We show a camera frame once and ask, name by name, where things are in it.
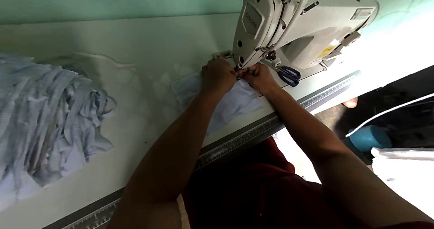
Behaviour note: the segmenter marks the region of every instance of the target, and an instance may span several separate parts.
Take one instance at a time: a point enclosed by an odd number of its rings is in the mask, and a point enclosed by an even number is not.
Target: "white sewing machine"
[[[378,13],[376,0],[243,0],[232,51],[236,70],[260,60],[290,66],[301,79],[326,70]]]

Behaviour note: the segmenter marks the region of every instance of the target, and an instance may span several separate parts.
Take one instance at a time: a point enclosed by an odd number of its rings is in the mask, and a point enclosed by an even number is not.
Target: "left hand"
[[[236,82],[235,70],[223,59],[213,59],[202,66],[202,77],[202,91],[220,93],[221,96],[229,92]]]

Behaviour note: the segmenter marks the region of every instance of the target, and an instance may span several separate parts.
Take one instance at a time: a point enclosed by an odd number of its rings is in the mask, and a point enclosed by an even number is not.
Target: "green wall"
[[[432,0],[378,0],[375,28],[395,26],[434,7]],[[242,0],[0,0],[0,24],[234,13]]]

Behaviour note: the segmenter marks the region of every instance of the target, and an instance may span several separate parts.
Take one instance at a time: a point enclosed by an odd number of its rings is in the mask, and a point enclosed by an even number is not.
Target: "red shirt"
[[[191,229],[367,228],[345,213],[322,185],[294,174],[273,138],[224,169],[193,175],[182,193]],[[387,229],[430,228],[410,222]]]

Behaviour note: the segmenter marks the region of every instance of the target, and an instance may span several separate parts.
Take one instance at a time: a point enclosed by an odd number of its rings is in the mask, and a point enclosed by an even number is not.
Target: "light blue fabric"
[[[202,75],[197,72],[172,84],[172,91],[180,104],[181,110],[187,109],[202,88]],[[261,101],[255,91],[244,80],[238,80],[232,89],[217,104],[211,117],[207,134],[223,128],[233,118],[262,109]]]
[[[114,101],[90,79],[31,60],[0,53],[0,211],[113,147],[99,126]]]

